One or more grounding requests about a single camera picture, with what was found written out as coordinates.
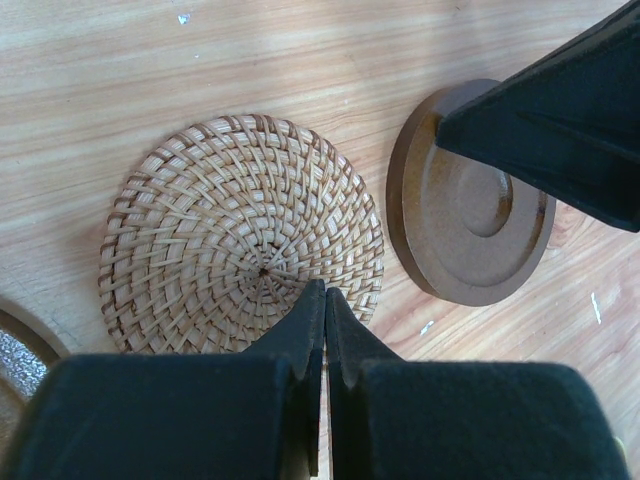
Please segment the light woven rattan coaster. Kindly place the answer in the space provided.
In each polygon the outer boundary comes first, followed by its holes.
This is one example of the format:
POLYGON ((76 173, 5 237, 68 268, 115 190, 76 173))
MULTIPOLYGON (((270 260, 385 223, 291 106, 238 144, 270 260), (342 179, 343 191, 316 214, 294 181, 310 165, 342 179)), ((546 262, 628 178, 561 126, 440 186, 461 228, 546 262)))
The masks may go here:
POLYGON ((384 239, 351 163, 267 115, 178 132, 131 172, 107 219, 98 279, 125 353, 245 350, 314 279, 372 319, 384 239))

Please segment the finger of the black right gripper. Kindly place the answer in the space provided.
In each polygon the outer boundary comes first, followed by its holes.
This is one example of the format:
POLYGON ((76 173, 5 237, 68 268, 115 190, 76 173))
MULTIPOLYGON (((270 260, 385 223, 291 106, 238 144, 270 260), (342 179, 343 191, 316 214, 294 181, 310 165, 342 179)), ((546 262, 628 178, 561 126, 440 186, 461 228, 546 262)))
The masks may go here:
POLYGON ((446 115, 436 143, 638 232, 638 2, 446 115))

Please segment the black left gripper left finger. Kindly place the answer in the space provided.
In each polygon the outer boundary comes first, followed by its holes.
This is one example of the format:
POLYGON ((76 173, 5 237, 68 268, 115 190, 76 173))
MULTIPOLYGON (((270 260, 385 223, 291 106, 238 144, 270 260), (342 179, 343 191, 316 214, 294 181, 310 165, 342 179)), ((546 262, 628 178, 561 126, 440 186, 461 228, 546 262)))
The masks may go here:
POLYGON ((308 479, 318 472, 326 290, 240 353, 57 362, 28 403, 5 479, 308 479))

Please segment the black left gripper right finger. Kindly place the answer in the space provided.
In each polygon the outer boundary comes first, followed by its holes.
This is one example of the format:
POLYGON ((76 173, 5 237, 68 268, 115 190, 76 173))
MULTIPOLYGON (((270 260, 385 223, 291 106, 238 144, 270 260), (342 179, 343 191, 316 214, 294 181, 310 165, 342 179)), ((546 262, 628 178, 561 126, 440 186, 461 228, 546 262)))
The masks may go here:
POLYGON ((556 363, 411 362, 326 294, 337 479, 625 479, 600 403, 556 363))

